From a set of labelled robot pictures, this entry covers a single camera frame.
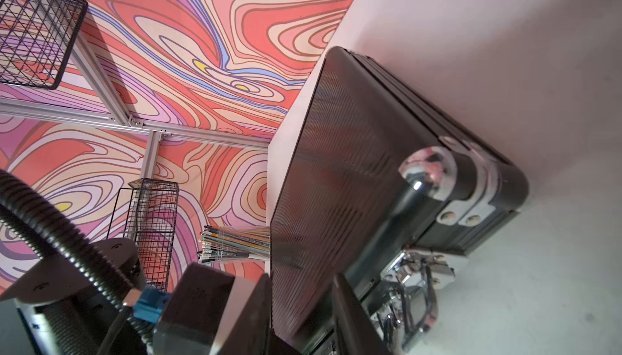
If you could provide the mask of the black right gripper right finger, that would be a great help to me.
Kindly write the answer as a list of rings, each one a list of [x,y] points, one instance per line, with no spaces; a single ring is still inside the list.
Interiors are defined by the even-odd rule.
[[[341,273],[333,278],[331,297],[338,354],[390,354]]]

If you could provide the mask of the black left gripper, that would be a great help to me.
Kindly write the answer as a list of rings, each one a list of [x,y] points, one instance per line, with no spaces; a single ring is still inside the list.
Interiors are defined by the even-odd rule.
[[[210,354],[235,278],[191,264],[155,325],[153,353]]]

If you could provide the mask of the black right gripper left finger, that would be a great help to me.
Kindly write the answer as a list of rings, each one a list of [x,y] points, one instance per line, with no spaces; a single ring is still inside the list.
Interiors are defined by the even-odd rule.
[[[271,279],[236,277],[210,354],[267,354],[271,333]]]

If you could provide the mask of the black poker set case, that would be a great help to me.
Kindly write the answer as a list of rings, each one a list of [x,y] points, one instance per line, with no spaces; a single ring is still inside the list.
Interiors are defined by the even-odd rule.
[[[272,325],[304,354],[336,350],[341,274],[403,353],[435,291],[529,195],[507,157],[374,59],[327,52],[271,219]]]

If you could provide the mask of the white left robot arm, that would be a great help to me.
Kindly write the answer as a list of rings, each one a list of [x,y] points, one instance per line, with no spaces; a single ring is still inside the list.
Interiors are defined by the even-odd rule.
[[[8,172],[1,224],[38,262],[1,296],[1,350],[18,354],[266,354],[268,276],[256,282],[202,264],[173,292],[147,285],[132,241],[91,243]]]

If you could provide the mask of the clear plastic pencil jar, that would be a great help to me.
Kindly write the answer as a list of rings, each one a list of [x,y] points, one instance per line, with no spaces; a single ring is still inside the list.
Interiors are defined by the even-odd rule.
[[[271,256],[271,232],[269,227],[233,228],[203,227],[198,252],[201,264],[223,264],[235,260],[251,259],[267,262]]]

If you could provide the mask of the aluminium frame post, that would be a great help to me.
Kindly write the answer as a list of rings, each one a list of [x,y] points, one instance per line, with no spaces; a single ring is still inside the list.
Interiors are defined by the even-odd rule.
[[[134,131],[146,134],[148,139],[140,173],[141,178],[153,177],[162,139],[184,139],[259,151],[268,149],[269,139],[136,118],[122,102],[121,97],[116,94],[112,81],[83,36],[77,37],[71,52],[71,59],[103,102],[106,108],[105,113],[73,110],[55,105],[43,106],[7,99],[1,100],[1,113],[48,122],[71,123],[114,131]]]

